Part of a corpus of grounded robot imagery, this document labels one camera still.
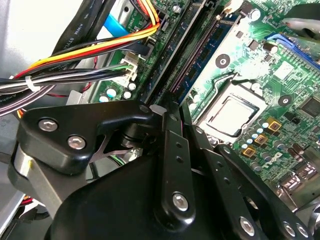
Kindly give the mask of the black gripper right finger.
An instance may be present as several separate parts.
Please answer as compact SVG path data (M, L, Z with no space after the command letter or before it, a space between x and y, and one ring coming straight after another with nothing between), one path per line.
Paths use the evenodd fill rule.
M213 147L182 105L191 167L203 175L204 197L223 240L311 240L313 234L225 144Z

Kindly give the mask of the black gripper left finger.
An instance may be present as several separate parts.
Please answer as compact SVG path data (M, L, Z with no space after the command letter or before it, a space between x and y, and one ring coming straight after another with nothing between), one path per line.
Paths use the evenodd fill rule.
M165 223L195 219L189 143L179 104L147 106L136 100L35 108L18 127L13 166L54 217L83 187L89 163L134 148L158 161L155 212Z

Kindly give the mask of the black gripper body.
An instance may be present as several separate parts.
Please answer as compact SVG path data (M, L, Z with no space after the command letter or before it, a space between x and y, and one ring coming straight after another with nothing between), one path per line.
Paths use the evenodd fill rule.
M142 157L72 193L59 207L49 240L234 240L209 180L192 173L196 216L182 232L156 219L157 165Z

